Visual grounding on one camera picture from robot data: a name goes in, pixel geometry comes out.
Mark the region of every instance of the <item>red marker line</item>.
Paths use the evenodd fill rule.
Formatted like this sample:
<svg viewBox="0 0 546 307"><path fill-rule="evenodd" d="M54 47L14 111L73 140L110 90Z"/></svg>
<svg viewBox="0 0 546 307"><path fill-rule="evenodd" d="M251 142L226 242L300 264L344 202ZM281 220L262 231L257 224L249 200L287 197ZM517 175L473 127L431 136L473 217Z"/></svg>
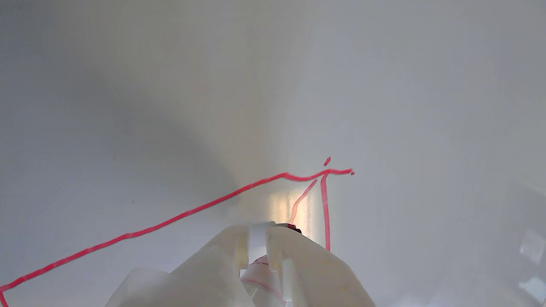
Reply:
<svg viewBox="0 0 546 307"><path fill-rule="evenodd" d="M281 174L278 174L278 175L275 175L273 177L269 177L269 178L265 178L265 179L261 179L261 180L258 180L252 184L249 184L249 185L246 185L238 190L235 190L233 191L232 193L230 194L227 194L225 196L222 196L216 200L213 200L209 203L206 203L204 205L201 205L199 207L196 207L196 208L193 208L189 211L186 211L186 212L183 212L171 219L168 219L160 224L157 224L155 226L152 226L152 227L148 227L146 229L143 229L141 231L137 231L137 232L132 232L132 233L126 233L126 234L123 234L115 239L112 239L110 241L107 241L107 242L104 242L104 243L101 243L101 244L97 244L93 247L90 247L88 249L84 249L80 252L77 252L71 256L68 256L66 258L63 258L59 261L56 261L56 262L53 262L41 269L38 269L32 273L29 273L25 276L22 276L22 277L19 277L17 278L16 280L10 282L9 284L6 284L6 285L3 285L0 287L0 303L2 303L2 305L4 305L4 307L8 307L8 304L6 303L5 299L4 299L4 296L2 294L2 292L6 291L6 290L9 290L9 289L12 289L20 284L22 284L23 282L27 281L27 280L30 280L32 278L35 278L37 276L40 276L42 274L45 274L51 270L53 270L54 268L56 267L59 267L63 264L66 264L66 263L69 263L73 260L76 260L80 257L83 257L85 255L87 255L88 253L92 253L92 252L95 252L97 250L100 250L100 249L103 249L105 247L108 247L110 245L113 245L115 243L118 243L119 241L123 241L125 239L131 239L131 238L136 238L136 237L139 237L141 235L144 235L144 234L147 234L147 233L151 233L153 231L156 231L160 228L163 228L169 224L172 224L180 219L183 219L184 217L187 217L189 215L192 215L192 214L195 214L199 211L202 211L202 210L205 210L207 208L210 208L218 203L221 203L225 200L228 200L230 198L233 198L245 191L248 191L254 187L257 187L259 185L263 185L263 184L266 184L268 182L271 182L271 181L274 181L274 180L277 180L277 179L280 179L280 178L285 178L285 179L288 179L288 180L291 180L291 181L309 181L309 180L312 180L312 179L316 179L318 178L319 176L323 176L322 178L322 181L321 181L321 188L322 188L322 197L323 197L323 204L324 204L324 200L325 200L325 194L326 194L326 182L325 182L325 179L326 179L326 175L328 174L334 174L334 175L343 175L343 174L350 174L352 172L352 169L343 169L343 170L337 170L337 169L325 169L323 170L322 172L318 172L316 173L315 175L311 175L311 176L306 176L306 177L300 177L300 176L295 176L295 175L292 175L292 174L289 174L289 173L281 173ZM327 212L328 210L328 203L326 202L326 209L325 209L325 212ZM330 226L329 226L329 217L328 217L328 225L327 225L327 249L329 249L329 245L330 245Z"/></svg>
<svg viewBox="0 0 546 307"><path fill-rule="evenodd" d="M317 183L317 179L313 180L311 184L305 189L303 194L298 197L298 199L294 202L294 205L292 206L292 214L290 215L290 220L288 221L290 224L294 223L294 219L296 218L296 214L298 214L298 205L300 202L307 196L309 191L313 188L313 186Z"/></svg>
<svg viewBox="0 0 546 307"><path fill-rule="evenodd" d="M5 301L4 294L0 291L0 304L4 307L8 307L8 303Z"/></svg>
<svg viewBox="0 0 546 307"><path fill-rule="evenodd" d="M324 237L326 241L326 249L330 250L330 212L328 210L328 192L326 190L326 177L328 174L324 174L321 179L321 192L322 192L322 209L324 211Z"/></svg>

